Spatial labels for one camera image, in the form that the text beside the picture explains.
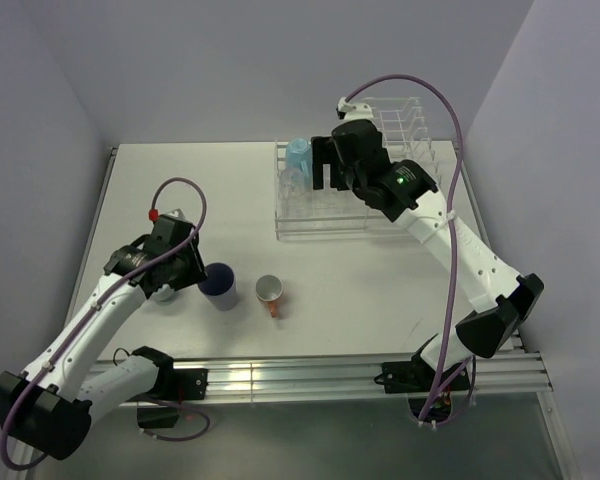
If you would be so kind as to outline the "light blue faceted mug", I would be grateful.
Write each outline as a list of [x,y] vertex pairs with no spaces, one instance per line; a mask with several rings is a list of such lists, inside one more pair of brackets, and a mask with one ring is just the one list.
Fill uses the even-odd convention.
[[312,165],[310,141],[304,138],[292,139],[285,148],[285,164],[287,168],[296,168],[308,176]]

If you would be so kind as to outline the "purple tumbler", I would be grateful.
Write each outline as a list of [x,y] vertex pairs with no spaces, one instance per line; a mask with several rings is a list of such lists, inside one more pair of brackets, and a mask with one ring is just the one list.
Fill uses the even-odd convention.
[[233,309],[238,301],[236,276],[233,269],[216,262],[206,266],[207,278],[198,284],[200,292],[219,311]]

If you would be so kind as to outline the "clear glass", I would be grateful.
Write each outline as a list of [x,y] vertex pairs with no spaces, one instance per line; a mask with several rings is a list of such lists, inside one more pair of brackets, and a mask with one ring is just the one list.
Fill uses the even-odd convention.
[[278,176],[278,197],[288,200],[307,194],[308,179],[298,168],[290,167],[282,170]]
[[315,210],[344,211],[352,206],[352,198],[349,191],[314,190],[310,193],[310,203]]

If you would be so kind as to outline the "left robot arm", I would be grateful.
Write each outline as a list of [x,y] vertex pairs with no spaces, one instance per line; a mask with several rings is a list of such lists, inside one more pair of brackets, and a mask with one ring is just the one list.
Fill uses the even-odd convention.
[[119,366],[87,377],[123,323],[164,287],[179,291],[206,278],[198,251],[199,227],[173,214],[153,221],[150,233],[116,250],[88,301],[59,336],[20,373],[0,374],[0,456],[14,438],[64,460],[86,439],[91,426],[136,397],[163,401],[177,389],[174,360],[139,347]]

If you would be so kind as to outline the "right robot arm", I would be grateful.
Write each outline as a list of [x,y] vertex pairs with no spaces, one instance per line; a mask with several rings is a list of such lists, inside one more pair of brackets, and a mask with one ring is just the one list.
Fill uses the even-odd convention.
[[381,132],[367,119],[345,122],[311,140],[313,187],[323,171],[338,190],[420,242],[449,273],[443,330],[408,363],[406,390],[438,393],[471,357],[491,358],[528,318],[544,290],[535,274],[502,261],[449,207],[450,195],[416,161],[393,161]]

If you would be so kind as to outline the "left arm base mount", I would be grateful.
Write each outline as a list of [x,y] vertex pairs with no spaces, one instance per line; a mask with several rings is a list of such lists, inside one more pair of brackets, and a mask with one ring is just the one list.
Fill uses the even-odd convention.
[[[175,369],[166,389],[152,397],[182,405],[187,401],[201,401],[206,397],[208,370],[205,368]],[[175,407],[153,406],[136,409],[137,425],[145,430],[171,429],[182,414]]]

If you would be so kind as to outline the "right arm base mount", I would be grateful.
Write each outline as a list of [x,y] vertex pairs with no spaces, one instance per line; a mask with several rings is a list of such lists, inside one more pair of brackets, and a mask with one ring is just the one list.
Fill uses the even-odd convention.
[[427,415],[420,420],[419,415],[425,411],[434,377],[434,370],[413,358],[409,361],[382,363],[380,373],[373,381],[383,387],[385,394],[423,394],[422,398],[408,400],[410,413],[416,422],[436,429],[454,419],[471,403],[476,383],[475,359],[454,364],[442,373]]

